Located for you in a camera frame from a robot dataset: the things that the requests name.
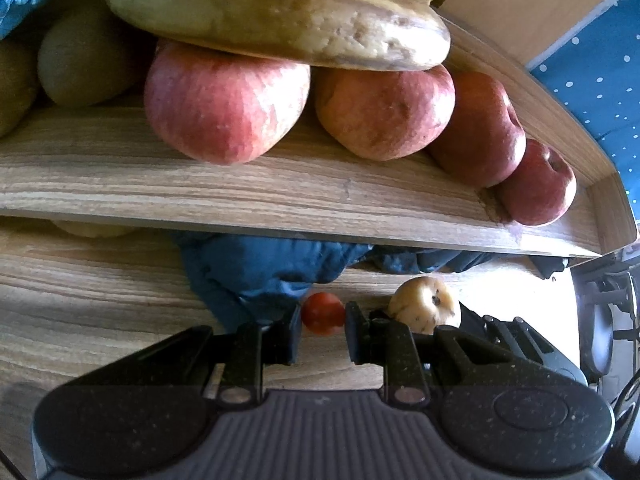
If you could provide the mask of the black office chair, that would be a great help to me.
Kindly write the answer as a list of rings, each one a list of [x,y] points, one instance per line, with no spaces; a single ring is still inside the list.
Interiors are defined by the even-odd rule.
[[[580,369],[611,404],[615,428],[602,467],[639,475],[639,260],[576,266]]]

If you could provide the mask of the blue dotted board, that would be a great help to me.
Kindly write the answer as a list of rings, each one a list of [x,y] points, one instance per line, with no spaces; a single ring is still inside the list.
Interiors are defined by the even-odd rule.
[[[604,0],[530,73],[563,103],[612,160],[639,213],[639,0]]]

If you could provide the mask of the brown kiwi front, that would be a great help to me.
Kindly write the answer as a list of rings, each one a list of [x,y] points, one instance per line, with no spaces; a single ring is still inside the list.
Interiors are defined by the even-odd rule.
[[[0,130],[5,136],[32,106],[37,77],[32,56],[21,46],[2,41],[0,62]]]

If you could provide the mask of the dark blue cloth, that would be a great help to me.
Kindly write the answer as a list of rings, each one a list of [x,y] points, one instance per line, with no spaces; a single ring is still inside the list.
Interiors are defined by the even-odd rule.
[[[228,332],[248,322],[279,321],[312,286],[332,283],[358,264],[392,275],[477,274],[486,266],[491,274],[462,290],[473,313],[536,314],[550,325],[575,311],[572,285],[554,285],[545,295],[540,286],[518,284],[501,269],[506,256],[495,252],[190,231],[172,239],[194,294]]]

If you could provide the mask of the brown kiwi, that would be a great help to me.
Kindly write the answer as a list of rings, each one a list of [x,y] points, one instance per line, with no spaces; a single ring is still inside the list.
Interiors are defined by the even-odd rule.
[[[21,46],[2,41],[0,62],[0,130],[5,136],[32,106],[37,77],[32,56]]]
[[[117,96],[134,81],[136,36],[103,8],[64,13],[44,35],[38,76],[58,106],[90,106]]]

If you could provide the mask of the banana bunch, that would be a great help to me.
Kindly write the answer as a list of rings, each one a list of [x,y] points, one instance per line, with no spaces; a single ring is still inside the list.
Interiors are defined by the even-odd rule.
[[[160,37],[312,66],[429,70],[450,51],[450,32],[423,0],[106,0]]]

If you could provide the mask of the red apple right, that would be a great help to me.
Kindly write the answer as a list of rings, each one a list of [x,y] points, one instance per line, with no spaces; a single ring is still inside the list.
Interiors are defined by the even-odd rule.
[[[572,167],[554,148],[526,141],[518,168],[495,187],[495,196],[512,220],[524,226],[546,226],[570,209],[577,193]]]

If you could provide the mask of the red cherry tomato back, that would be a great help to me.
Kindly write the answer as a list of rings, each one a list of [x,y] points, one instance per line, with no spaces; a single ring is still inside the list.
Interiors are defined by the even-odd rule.
[[[306,329],[319,336],[329,336],[341,330],[346,322],[346,310],[341,299],[330,292],[309,296],[300,310]]]

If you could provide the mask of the brown kiwi back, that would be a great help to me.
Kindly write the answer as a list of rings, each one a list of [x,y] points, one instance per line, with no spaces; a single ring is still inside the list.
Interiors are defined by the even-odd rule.
[[[134,81],[136,36],[103,8],[64,13],[44,35],[38,76],[58,106],[90,106],[117,96]]]

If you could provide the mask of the red apple left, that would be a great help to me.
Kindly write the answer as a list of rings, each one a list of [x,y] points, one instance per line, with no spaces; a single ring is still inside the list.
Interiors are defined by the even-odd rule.
[[[296,124],[310,81],[306,64],[164,40],[146,77],[145,115],[154,133],[186,156],[245,164]]]

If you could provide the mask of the yellow apple back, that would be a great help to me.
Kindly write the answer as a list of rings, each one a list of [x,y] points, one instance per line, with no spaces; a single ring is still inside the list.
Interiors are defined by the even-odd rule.
[[[443,281],[431,276],[412,278],[400,285],[390,298],[386,313],[421,335],[433,335],[437,326],[461,324],[457,297]]]

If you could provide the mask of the wooden curved shelf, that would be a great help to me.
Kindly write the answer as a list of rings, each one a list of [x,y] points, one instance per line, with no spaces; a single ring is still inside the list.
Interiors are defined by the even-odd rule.
[[[632,243],[634,214],[599,145],[523,66],[456,23],[449,30],[449,66],[498,78],[526,132],[573,167],[578,193],[557,222],[506,222],[488,194],[451,179],[422,153],[358,158],[313,112],[254,162],[218,167],[174,151],[140,108],[127,107],[51,107],[6,136],[2,214],[574,258]]]

